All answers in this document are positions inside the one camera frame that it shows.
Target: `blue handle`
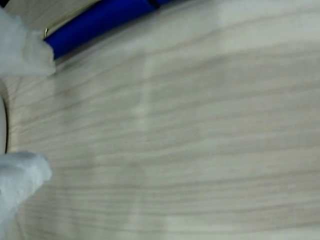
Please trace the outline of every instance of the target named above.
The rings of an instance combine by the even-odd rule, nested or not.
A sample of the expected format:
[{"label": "blue handle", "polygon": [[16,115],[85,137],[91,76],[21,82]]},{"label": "blue handle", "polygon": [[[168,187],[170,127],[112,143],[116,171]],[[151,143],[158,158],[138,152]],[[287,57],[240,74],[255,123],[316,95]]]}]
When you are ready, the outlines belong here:
[{"label": "blue handle", "polygon": [[54,59],[130,20],[156,9],[148,0],[101,0],[48,36]]}]

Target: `light wood table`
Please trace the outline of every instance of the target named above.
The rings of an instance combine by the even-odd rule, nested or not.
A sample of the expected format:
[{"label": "light wood table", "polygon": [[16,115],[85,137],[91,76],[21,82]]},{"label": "light wood table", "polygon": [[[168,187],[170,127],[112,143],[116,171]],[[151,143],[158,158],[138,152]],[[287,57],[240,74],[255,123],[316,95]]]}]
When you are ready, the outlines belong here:
[{"label": "light wood table", "polygon": [[320,238],[318,0],[178,1],[2,82],[9,150],[53,169],[9,240]]}]

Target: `white object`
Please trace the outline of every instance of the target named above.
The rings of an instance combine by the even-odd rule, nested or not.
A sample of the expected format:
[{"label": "white object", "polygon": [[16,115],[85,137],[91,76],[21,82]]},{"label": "white object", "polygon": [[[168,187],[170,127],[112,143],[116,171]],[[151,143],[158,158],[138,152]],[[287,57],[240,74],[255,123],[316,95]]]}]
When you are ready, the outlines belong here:
[{"label": "white object", "polygon": [[52,172],[41,154],[17,152],[0,155],[0,240],[18,206],[33,195]]},{"label": "white object", "polygon": [[42,37],[0,7],[0,76],[53,74],[53,50]]}]

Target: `wooden surface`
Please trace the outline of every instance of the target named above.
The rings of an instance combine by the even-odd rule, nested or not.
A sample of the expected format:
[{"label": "wooden surface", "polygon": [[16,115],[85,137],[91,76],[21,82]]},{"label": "wooden surface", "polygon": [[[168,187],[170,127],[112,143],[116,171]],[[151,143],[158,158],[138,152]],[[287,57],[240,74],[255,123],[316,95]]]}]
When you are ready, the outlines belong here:
[{"label": "wooden surface", "polygon": [[[84,0],[12,0],[34,28]],[[187,0],[8,77],[53,178],[9,240],[318,240],[320,1]]]}]

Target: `white cloth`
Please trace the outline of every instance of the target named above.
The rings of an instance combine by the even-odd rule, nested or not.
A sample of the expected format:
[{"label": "white cloth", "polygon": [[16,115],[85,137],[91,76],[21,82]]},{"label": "white cloth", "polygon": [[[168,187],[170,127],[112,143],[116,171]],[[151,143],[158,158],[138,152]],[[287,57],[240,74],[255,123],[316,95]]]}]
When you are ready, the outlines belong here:
[{"label": "white cloth", "polygon": [[0,155],[0,240],[18,206],[52,176],[41,154],[17,152]]},{"label": "white cloth", "polygon": [[42,33],[27,29],[18,16],[0,7],[0,76],[55,72],[52,48]]}]

